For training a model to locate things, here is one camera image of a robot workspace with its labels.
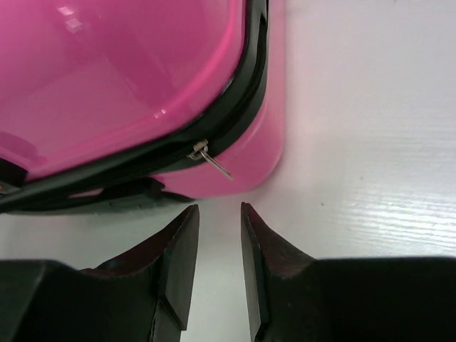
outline white wood grain surface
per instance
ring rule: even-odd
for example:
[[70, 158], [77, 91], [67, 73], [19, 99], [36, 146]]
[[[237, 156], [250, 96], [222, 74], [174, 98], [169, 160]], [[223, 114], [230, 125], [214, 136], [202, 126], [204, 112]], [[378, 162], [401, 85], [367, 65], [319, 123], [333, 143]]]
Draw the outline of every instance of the white wood grain surface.
[[[287, 15], [284, 157], [258, 190], [201, 203], [182, 342], [249, 339], [241, 201], [314, 257], [456, 256], [456, 1], [289, 0]], [[97, 266], [181, 209], [3, 215], [0, 257]]]

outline black plastic object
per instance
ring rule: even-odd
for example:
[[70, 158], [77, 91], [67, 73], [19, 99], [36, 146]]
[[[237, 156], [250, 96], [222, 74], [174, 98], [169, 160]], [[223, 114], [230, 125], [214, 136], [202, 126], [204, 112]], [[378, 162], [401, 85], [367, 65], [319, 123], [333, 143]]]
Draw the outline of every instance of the black plastic object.
[[200, 215], [96, 269], [56, 261], [0, 262], [1, 342], [178, 342], [187, 328]]
[[100, 193], [76, 197], [54, 197], [24, 207], [15, 214], [67, 215], [91, 212], [112, 213], [134, 209], [165, 207], [169, 204], [193, 202], [194, 199], [163, 191], [165, 186], [153, 178], [142, 178], [103, 189]]
[[18, 191], [26, 176], [25, 169], [0, 158], [0, 196]]
[[454, 342], [456, 261], [315, 260], [242, 205], [252, 341]]

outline zipper pull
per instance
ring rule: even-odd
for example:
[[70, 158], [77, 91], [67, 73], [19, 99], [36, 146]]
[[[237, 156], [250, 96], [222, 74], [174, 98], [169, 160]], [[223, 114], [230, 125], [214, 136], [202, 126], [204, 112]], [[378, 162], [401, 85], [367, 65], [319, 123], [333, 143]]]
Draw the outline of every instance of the zipper pull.
[[228, 177], [230, 180], [233, 180], [233, 177], [230, 175], [227, 169], [221, 166], [214, 158], [212, 158], [207, 151], [209, 142], [207, 140], [202, 140], [193, 146], [193, 152], [188, 155], [188, 158], [193, 160], [199, 160], [204, 158], [207, 162], [212, 164], [217, 170], [219, 170], [225, 177]]

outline black pointed piece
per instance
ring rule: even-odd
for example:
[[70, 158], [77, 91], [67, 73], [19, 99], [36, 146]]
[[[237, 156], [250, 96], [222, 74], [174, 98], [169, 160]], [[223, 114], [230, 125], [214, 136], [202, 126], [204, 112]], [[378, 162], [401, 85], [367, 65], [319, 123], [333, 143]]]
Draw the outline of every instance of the black pointed piece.
[[187, 328], [200, 215], [96, 269], [56, 261], [0, 262], [0, 341], [178, 342]]
[[242, 205], [251, 341], [454, 342], [456, 260], [315, 260]]

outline pink suitcase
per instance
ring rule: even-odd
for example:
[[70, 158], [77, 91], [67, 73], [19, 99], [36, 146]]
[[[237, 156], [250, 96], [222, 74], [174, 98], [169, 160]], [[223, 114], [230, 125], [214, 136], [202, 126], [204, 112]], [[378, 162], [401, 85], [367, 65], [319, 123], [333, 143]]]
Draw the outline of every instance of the pink suitcase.
[[284, 141], [285, 0], [4, 0], [0, 212], [245, 192]]

